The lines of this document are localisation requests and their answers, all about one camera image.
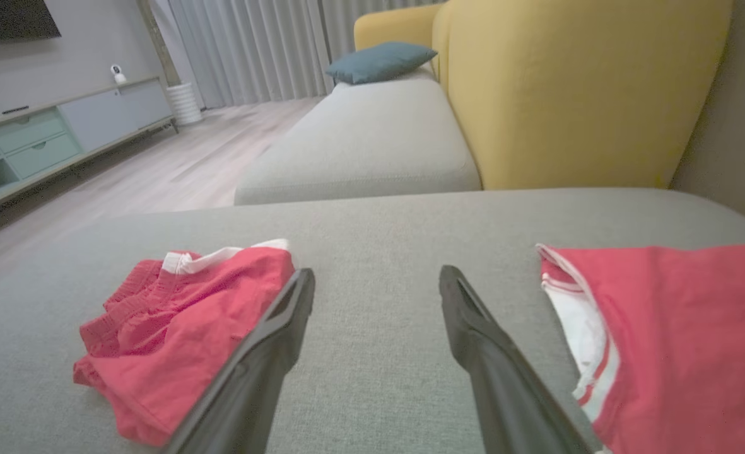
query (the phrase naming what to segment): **cabinet drawer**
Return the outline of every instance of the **cabinet drawer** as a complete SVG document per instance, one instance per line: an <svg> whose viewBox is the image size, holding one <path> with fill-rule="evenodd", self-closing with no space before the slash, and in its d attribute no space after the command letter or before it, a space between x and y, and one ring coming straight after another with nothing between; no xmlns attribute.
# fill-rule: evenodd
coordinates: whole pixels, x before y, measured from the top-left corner
<svg viewBox="0 0 745 454"><path fill-rule="evenodd" d="M21 150L7 159L21 178L27 178L76 154L75 142L65 134Z"/></svg>
<svg viewBox="0 0 745 454"><path fill-rule="evenodd" d="M50 109L0 126L0 151L11 153L64 131L58 111Z"/></svg>

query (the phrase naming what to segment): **white planter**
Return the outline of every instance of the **white planter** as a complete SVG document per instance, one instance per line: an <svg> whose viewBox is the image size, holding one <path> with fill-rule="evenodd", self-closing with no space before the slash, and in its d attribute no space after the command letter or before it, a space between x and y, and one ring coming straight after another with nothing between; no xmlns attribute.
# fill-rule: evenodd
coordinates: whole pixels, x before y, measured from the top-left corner
<svg viewBox="0 0 745 454"><path fill-rule="evenodd" d="M196 95L193 94L193 86L190 83L169 86L168 97L173 106L173 114L176 115L176 124L185 126L202 121L199 105L196 103Z"/></svg>

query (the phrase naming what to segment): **teal pillow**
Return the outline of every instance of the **teal pillow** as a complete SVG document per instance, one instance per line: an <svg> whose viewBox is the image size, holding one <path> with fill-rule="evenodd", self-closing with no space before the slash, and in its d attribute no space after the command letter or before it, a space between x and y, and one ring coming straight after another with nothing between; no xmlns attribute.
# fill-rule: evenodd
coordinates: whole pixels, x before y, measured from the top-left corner
<svg viewBox="0 0 745 454"><path fill-rule="evenodd" d="M418 44L390 41L345 55L330 64L326 73L353 85L387 81L419 68L436 54Z"/></svg>

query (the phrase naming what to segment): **white camera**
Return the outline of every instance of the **white camera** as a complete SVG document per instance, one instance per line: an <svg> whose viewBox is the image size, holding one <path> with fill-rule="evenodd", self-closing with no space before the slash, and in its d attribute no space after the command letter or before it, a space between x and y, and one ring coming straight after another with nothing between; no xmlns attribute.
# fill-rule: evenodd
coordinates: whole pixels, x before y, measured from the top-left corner
<svg viewBox="0 0 745 454"><path fill-rule="evenodd" d="M118 85L121 83L126 83L125 74L122 73L122 69L119 67L119 64L112 65L112 74L115 76L115 82Z"/></svg>

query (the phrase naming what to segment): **curtain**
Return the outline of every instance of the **curtain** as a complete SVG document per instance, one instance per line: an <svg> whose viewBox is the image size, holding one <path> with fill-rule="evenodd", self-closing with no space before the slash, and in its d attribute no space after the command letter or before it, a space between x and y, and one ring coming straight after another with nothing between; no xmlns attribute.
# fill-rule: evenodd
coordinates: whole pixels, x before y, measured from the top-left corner
<svg viewBox="0 0 745 454"><path fill-rule="evenodd" d="M363 14L442 0L170 0L206 107L328 94Z"/></svg>
<svg viewBox="0 0 745 454"><path fill-rule="evenodd" d="M173 11L170 9L170 2L168 0L151 0L150 3L153 17L156 18L156 25L159 26L159 31L165 40L165 46L170 53L170 59L173 60L173 66L176 67L182 82L190 83L193 86L193 94L196 96L196 103L199 108L204 107L199 83L196 80L196 74L193 72L190 59L187 57L187 51L184 49L179 26L176 24Z"/></svg>

